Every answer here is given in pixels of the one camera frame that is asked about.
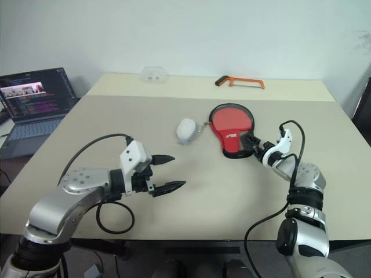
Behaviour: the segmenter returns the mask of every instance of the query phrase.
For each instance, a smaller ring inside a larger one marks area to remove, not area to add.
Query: table
[[[288,183],[255,158],[225,158],[210,128],[190,145],[179,145],[175,129],[182,118],[207,120],[212,108],[226,102],[248,107],[256,120],[255,135],[278,138],[287,119],[302,124],[307,136],[303,160],[320,167],[328,185],[323,211],[330,240],[371,238],[367,221],[371,186],[371,149],[320,81],[265,81],[267,89],[216,87],[216,78],[170,77],[164,84],[140,81],[137,75],[106,74],[82,98],[32,157],[0,201],[0,231],[22,233],[32,206],[57,185],[58,177],[80,147],[110,133],[130,134],[152,154],[176,160],[154,166],[154,182],[186,180],[177,191],[152,198],[136,193],[121,201],[136,215],[134,228],[123,235],[107,234],[95,222],[95,209],[81,221],[74,237],[91,239],[241,240],[257,220],[281,208]],[[300,147],[294,128],[292,150]],[[125,148],[121,138],[99,142],[72,167],[119,167]],[[275,240],[284,216],[262,224],[251,239]],[[107,205],[103,224],[121,229],[130,217]]]

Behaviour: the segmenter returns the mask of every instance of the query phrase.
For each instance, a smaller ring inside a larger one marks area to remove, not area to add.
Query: laptop
[[[0,159],[33,155],[77,103],[63,68],[0,76],[0,100],[15,126]]]

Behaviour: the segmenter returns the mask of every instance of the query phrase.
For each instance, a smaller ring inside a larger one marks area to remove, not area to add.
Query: laptop screen
[[[16,122],[62,116],[78,100],[63,68],[1,76],[0,99]]]

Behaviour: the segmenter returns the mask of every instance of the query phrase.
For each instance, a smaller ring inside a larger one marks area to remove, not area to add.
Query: ping pong paddle
[[[254,117],[246,107],[236,103],[220,104],[210,113],[209,122],[221,142],[225,157],[247,158],[253,154],[240,143],[241,135],[253,134],[254,131]]]

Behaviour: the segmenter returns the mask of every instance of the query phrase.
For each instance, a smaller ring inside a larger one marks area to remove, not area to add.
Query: laptop keyboard
[[[54,129],[56,129],[61,121],[62,119],[56,119],[37,123],[29,123],[26,125],[18,125],[13,129],[8,140],[18,140],[52,134]]]

